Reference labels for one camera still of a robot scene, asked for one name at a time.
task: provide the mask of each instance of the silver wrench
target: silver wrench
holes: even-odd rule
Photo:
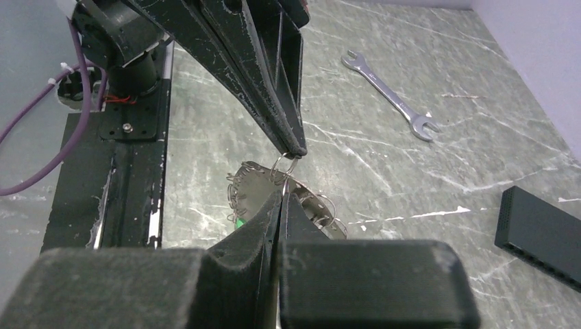
[[[367,81],[369,81],[375,89],[377,89],[387,100],[393,105],[401,115],[406,118],[412,128],[412,133],[419,139],[431,142],[432,137],[423,130],[423,126],[426,125],[435,132],[440,132],[440,128],[436,121],[425,115],[421,115],[412,110],[404,101],[397,96],[380,78],[373,73],[373,71],[367,66],[365,62],[365,57],[356,51],[347,51],[351,56],[341,56],[341,62],[347,68],[357,71],[363,75]]]

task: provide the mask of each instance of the screw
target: screw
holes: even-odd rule
[[[133,127],[131,126],[131,123],[124,123],[123,124],[123,131],[126,133],[130,133],[133,131]]]

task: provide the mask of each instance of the cable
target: cable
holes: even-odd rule
[[[75,45],[75,52],[77,54],[77,59],[79,60],[79,64],[76,69],[79,70],[81,73],[81,81],[83,84],[83,105],[81,116],[79,118],[79,123],[75,128],[75,131],[71,135],[70,139],[63,148],[58,152],[58,154],[51,160],[44,168],[42,168],[38,173],[35,173],[31,178],[25,180],[24,182],[10,187],[10,188],[0,188],[0,196],[6,196],[15,194],[25,189],[31,187],[32,185],[36,184],[39,180],[43,179],[46,175],[48,175],[51,171],[53,171],[71,152],[71,150],[78,144],[81,139],[81,136],[87,126],[87,122],[89,120],[90,109],[92,105],[91,96],[90,96],[90,81],[89,81],[89,74],[87,70],[87,62],[85,61],[85,57],[81,51],[81,41],[79,40],[79,35],[77,29],[73,26],[72,22],[69,20],[69,29],[71,31],[71,35],[73,37],[73,44]],[[64,70],[61,74],[59,74],[55,80],[58,83],[60,80],[64,79],[67,75],[71,74],[68,70]],[[47,86],[30,102],[28,103],[14,118],[11,122],[8,123],[6,128],[0,134],[0,145],[6,138],[6,136],[10,133],[12,128],[44,97],[46,96],[56,84],[48,83]],[[102,99],[105,93],[105,88],[103,87],[103,82],[101,83],[101,88],[99,88],[99,101],[97,102],[98,109],[101,109],[102,106]]]

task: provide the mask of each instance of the gray marble tabletop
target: gray marble tabletop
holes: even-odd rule
[[[581,217],[581,166],[473,12],[309,1],[302,113],[309,154],[294,176],[337,205],[351,239],[436,239],[459,254],[483,328],[579,328],[581,294],[493,245],[500,197],[518,185]],[[340,63],[348,49],[417,112],[436,141]],[[165,247],[210,247],[226,173],[270,167],[274,147],[183,49],[173,71]]]

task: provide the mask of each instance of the robotic arm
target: robotic arm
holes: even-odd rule
[[[60,0],[85,56],[118,96],[156,89],[152,52],[172,38],[246,108],[281,154],[307,154],[300,112],[304,0]]]

